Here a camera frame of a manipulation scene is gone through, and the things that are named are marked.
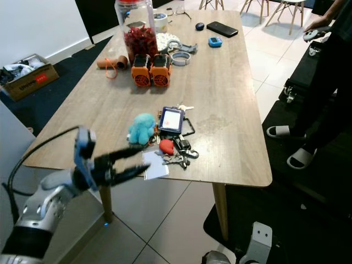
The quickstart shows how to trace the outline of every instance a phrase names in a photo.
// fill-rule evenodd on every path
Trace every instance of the blue plush toy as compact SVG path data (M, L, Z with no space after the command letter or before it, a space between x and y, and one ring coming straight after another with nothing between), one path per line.
M129 141L132 144L139 143L145 145L149 138L154 134L155 119L151 114L139 114L129 127Z

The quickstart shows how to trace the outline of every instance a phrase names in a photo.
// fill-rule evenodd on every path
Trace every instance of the table leg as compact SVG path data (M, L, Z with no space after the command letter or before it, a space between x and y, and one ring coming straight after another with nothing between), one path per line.
M248 1L250 1L250 0L246 0L246 2L244 3L244 5L243 5L243 7L242 7L242 9L241 9L241 12L240 12L240 14L242 14L242 12L243 12L243 9L245 8L245 6L246 6L246 4L247 4L247 2Z
M249 9L249 7L251 6L252 1L253 1L253 0L249 0L248 6L247 6L247 10L246 10L246 13L248 12L248 9Z
M278 7L276 8L275 12L274 12L274 13L272 14L272 16L270 17L268 23L266 23L265 26L267 26L267 25L270 23L270 21L273 19L273 17L275 16L275 14L279 11L279 9L280 9L280 7L283 5L283 3L284 3L284 1L282 0L281 3L280 3L280 4L278 5Z
M227 201L225 184L213 183L213 192L215 198L216 211L218 213L221 234L225 241L229 239L229 230L227 222Z
M293 11L292 23L291 23L291 28L290 28L290 33L289 33L289 35L291 35L291 33L292 33L293 22L295 21L295 16L296 16L297 9L298 9L298 2L295 3L295 10Z
M201 10L201 9L202 9L202 7L203 7L203 3L204 3L204 0L202 0L202 1L200 2L200 5L199 5L199 10Z
M262 0L262 6L261 6L261 9L260 9L260 20L259 20L259 24L262 24L263 8L264 8L264 0Z
M104 219L107 223L112 222L112 208L111 208L111 192L110 186L101 186L100 190L100 198L103 203L104 208Z
M280 21L280 17L286 8L286 5L287 5L287 2L285 2L284 8L281 10L279 17L277 18L277 21Z
M304 2L301 2L301 27L303 27Z

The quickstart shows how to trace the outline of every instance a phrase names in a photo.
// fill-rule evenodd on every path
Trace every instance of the white chair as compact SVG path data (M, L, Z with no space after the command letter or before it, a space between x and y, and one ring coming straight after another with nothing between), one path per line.
M199 10L201 10L204 7L204 10L207 9L207 5L210 4L215 10L218 10L218 4L222 7L222 10L224 10L224 3L222 0L215 0L215 7L211 3L212 0L201 0L200 5L199 5Z
M251 5L253 0L246 0L246 2L244 3L240 14L242 14L243 9L245 8L245 6L248 4L246 13L248 12L249 6ZM260 20L259 20L259 24L262 24L262 17L263 17L263 8L264 8L264 1L266 1L266 5L267 5L267 16L269 16L269 0L262 0L262 4L259 3L259 0L257 0L257 2L260 4L261 6L261 10L260 10Z
M306 1L306 0L281 1L281 3L276 8L275 12L272 14L272 16L270 17L268 23L266 23L265 26L267 26L270 23L270 21L273 19L274 15L276 13L278 13L278 12L280 12L279 17L277 18L277 21L279 21L281 15L282 15L282 12L284 12L284 9L288 8L290 10L291 14L292 14L292 22L291 22L291 28L290 28L290 32L289 32L289 35L291 35L292 28L293 28L293 22L295 21L295 16L296 16L297 9L301 11L301 27L303 26L304 1ZM292 11L290 9L290 6L293 6L292 3L295 3L295 9L294 9L293 13L292 13Z

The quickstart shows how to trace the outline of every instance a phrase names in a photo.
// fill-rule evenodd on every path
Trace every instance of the car key fob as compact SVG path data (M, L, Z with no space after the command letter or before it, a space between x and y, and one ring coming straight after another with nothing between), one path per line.
M188 140L180 140L179 142L180 147L182 150L190 150L191 149L191 144L189 144Z

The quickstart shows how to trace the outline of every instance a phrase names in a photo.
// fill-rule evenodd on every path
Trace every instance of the black computer mouse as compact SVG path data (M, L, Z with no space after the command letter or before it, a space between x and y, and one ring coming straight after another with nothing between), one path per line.
M204 29L204 23L197 23L196 24L196 30L201 31Z

